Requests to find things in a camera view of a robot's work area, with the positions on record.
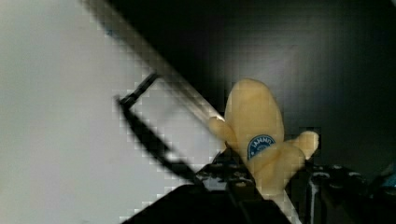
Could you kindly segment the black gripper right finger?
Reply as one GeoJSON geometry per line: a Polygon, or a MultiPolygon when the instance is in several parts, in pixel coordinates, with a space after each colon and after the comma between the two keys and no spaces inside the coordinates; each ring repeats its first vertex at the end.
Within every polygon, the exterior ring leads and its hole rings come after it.
{"type": "Polygon", "coordinates": [[[303,224],[396,224],[393,164],[368,181],[345,166],[308,161],[288,195],[303,224]]]}

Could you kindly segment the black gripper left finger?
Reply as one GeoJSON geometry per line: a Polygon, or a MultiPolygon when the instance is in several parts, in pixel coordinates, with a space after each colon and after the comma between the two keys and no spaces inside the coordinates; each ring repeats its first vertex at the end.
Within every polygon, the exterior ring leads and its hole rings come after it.
{"type": "Polygon", "coordinates": [[[229,217],[241,224],[259,224],[262,196],[256,189],[254,177],[232,149],[225,149],[214,160],[197,172],[210,193],[221,194],[231,209],[229,217]]]}

